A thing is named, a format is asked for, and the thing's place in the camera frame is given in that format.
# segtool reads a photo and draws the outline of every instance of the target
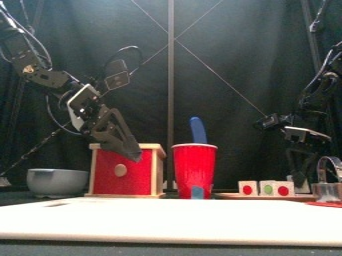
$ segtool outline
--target red box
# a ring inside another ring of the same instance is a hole
[[[92,164],[86,196],[160,197],[163,196],[163,159],[159,144],[139,144],[141,160],[136,163],[112,151],[90,144]]]

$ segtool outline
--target white block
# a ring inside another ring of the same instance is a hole
[[[255,180],[243,180],[239,181],[239,194],[243,196],[257,196],[257,181]]]
[[[275,180],[260,180],[259,181],[259,195],[260,196],[272,196],[273,195],[273,186]]]
[[[276,181],[272,184],[273,196],[293,196],[293,182],[292,181]]]

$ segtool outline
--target red cup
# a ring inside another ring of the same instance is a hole
[[[181,199],[209,199],[217,147],[187,143],[172,146],[177,194]]]

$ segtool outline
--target red object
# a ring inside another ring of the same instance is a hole
[[[243,186],[241,191],[243,191],[243,194],[248,196],[252,193],[251,186]]]
[[[289,193],[289,190],[288,190],[288,188],[287,188],[285,186],[280,186],[280,187],[277,188],[277,194],[279,194],[280,196],[287,196],[288,193]]]
[[[92,172],[88,195],[157,196],[163,193],[164,151],[159,144],[139,144],[141,160],[136,163],[90,144]]]
[[[209,199],[217,147],[208,144],[177,144],[173,149],[175,178],[179,198],[189,199],[193,187]]]

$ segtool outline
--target white bowl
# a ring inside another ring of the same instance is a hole
[[[65,169],[28,169],[26,186],[36,197],[65,198],[81,195],[88,172]]]

